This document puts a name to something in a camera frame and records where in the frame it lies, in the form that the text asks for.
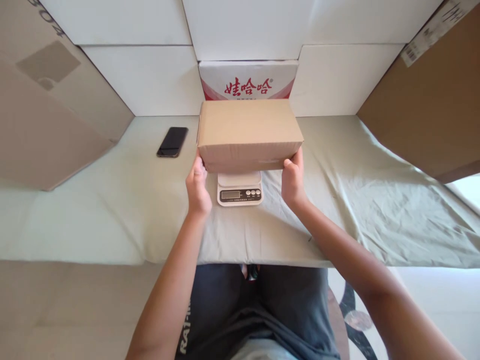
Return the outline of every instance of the leg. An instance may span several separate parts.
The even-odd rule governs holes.
[[[267,311],[314,348],[337,352],[326,268],[261,265],[258,281]]]
[[[184,355],[208,338],[238,308],[245,281],[238,264],[196,267],[190,307],[183,323],[177,356]]]

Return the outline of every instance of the barcode label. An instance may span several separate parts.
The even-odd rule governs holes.
[[[401,52],[407,68],[470,12],[480,0],[449,0]]]
[[[409,46],[405,49],[405,51],[406,51],[406,54],[408,55],[408,57],[410,58],[412,63],[415,60],[417,60],[417,56],[414,54],[414,52],[412,51],[412,49]]]

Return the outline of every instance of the black shorts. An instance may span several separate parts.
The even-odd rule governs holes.
[[[196,268],[176,359],[230,359],[248,339],[273,339],[297,359],[340,359],[329,321],[328,270],[238,264]]]

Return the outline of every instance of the smartphone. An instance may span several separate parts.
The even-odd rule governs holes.
[[[159,158],[178,157],[188,132],[189,129],[186,127],[171,127],[168,129],[156,155]]]

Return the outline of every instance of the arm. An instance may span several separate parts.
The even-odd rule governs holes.
[[[392,359],[463,359],[392,273],[318,210],[303,185],[302,149],[285,160],[281,194],[362,299]]]
[[[207,171],[197,152],[188,177],[188,214],[145,304],[131,339],[127,360],[173,359],[189,306],[200,243],[212,200]]]

